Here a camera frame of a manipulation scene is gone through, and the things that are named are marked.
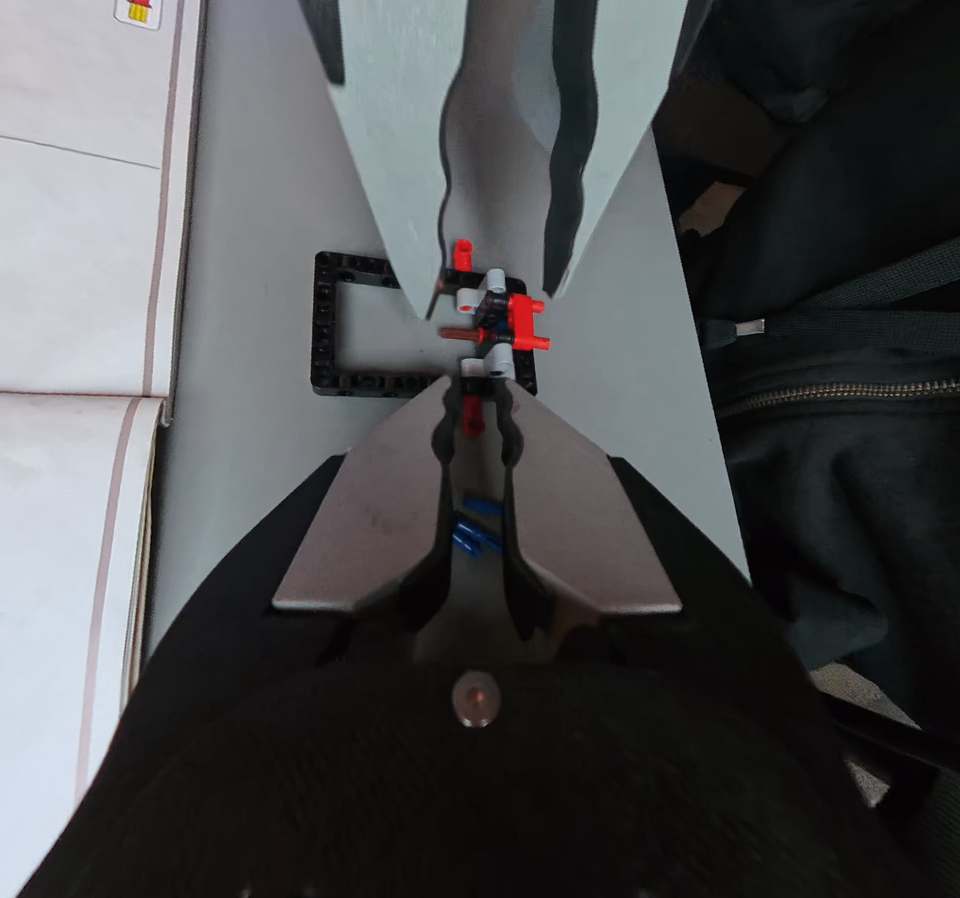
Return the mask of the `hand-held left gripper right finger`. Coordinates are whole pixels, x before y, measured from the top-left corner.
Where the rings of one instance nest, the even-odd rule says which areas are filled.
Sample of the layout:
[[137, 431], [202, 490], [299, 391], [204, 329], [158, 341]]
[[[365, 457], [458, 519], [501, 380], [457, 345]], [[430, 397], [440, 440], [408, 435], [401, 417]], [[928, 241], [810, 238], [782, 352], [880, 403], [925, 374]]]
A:
[[522, 640], [679, 615], [680, 595], [606, 452], [516, 381], [494, 394], [504, 590]]

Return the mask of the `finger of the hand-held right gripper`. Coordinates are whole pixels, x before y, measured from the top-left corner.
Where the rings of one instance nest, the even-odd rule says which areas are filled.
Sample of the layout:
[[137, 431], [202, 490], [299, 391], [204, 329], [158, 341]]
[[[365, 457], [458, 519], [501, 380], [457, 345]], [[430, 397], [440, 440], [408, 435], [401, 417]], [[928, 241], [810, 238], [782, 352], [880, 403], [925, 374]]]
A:
[[449, 191], [445, 106], [464, 51], [469, 0], [339, 0], [343, 136], [400, 289], [420, 319], [443, 263]]
[[668, 86], [689, 0], [554, 0], [544, 291], [563, 294]]

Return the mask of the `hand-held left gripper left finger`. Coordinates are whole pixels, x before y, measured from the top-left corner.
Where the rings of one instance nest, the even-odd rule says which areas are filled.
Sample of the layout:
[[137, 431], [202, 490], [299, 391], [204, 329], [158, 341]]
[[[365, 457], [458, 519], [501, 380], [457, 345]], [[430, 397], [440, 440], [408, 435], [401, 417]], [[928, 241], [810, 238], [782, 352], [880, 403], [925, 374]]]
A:
[[454, 382], [444, 376], [345, 455], [273, 606], [424, 628], [450, 591], [453, 454]]

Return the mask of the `black lego frame assembly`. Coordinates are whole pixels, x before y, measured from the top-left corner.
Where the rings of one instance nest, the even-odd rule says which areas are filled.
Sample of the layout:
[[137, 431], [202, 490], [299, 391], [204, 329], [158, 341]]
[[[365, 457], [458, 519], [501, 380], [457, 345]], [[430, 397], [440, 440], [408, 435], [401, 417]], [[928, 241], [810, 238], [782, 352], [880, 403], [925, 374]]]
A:
[[[493, 397], [496, 381], [510, 379], [529, 394], [537, 394], [535, 354], [543, 352], [514, 352], [511, 345], [507, 325], [509, 297], [531, 297], [525, 283], [508, 276], [501, 268], [475, 270], [473, 256], [474, 244], [462, 237], [456, 239], [450, 261], [438, 277], [438, 296], [450, 297], [455, 312], [462, 318], [460, 324], [440, 328], [438, 338], [467, 345], [471, 350], [457, 363], [462, 385], [461, 429], [467, 440], [480, 438], [486, 430], [484, 402]], [[407, 400], [439, 378], [425, 371], [347, 368], [338, 359], [339, 287], [399, 290], [396, 275], [385, 258], [318, 253], [310, 352], [310, 382], [316, 394]]]

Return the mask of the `red lego beam piece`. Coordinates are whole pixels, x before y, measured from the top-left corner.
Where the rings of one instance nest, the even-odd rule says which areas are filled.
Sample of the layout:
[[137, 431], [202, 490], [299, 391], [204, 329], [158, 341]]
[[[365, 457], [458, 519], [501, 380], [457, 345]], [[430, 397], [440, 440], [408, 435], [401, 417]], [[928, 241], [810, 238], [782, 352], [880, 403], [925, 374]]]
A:
[[549, 351], [551, 340], [535, 334], [535, 317], [544, 313], [546, 305], [528, 295], [511, 294], [507, 308], [507, 325], [514, 352]]

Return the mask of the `white lego instruction booklet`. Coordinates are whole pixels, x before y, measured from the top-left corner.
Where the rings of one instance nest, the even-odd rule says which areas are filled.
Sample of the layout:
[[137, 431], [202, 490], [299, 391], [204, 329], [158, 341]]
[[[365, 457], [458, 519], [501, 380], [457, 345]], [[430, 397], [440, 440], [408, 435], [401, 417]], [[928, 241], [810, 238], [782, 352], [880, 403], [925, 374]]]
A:
[[139, 676], [205, 7], [1, 0], [2, 896]]

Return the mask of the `black zip jacket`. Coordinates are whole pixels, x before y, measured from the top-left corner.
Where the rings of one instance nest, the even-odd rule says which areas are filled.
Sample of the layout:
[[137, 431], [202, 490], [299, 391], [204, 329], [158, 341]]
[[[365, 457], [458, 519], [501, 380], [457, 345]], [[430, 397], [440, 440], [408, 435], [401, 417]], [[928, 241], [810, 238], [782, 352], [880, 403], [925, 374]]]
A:
[[958, 0], [715, 0], [777, 134], [680, 253], [750, 575], [809, 668], [958, 691]]

